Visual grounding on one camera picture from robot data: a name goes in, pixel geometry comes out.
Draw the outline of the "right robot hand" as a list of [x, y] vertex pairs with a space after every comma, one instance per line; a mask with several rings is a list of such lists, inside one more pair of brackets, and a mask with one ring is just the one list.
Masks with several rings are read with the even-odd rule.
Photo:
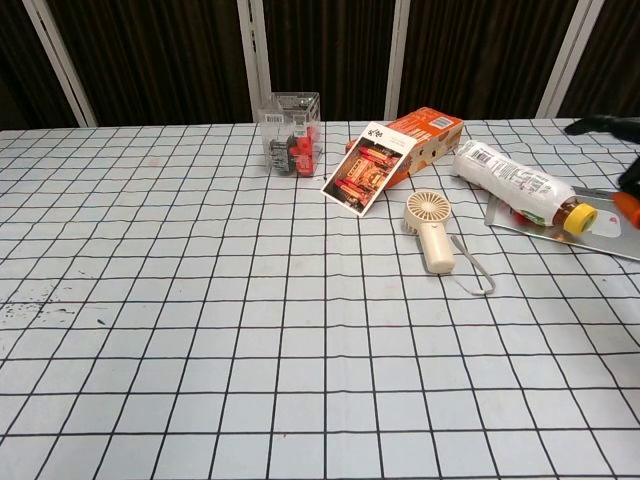
[[[564, 128], [567, 135], [591, 132], [609, 133], [618, 140], [639, 144], [639, 118], [592, 115], [579, 119]], [[639, 158], [618, 178], [619, 191], [611, 195], [617, 210], [639, 228]]]

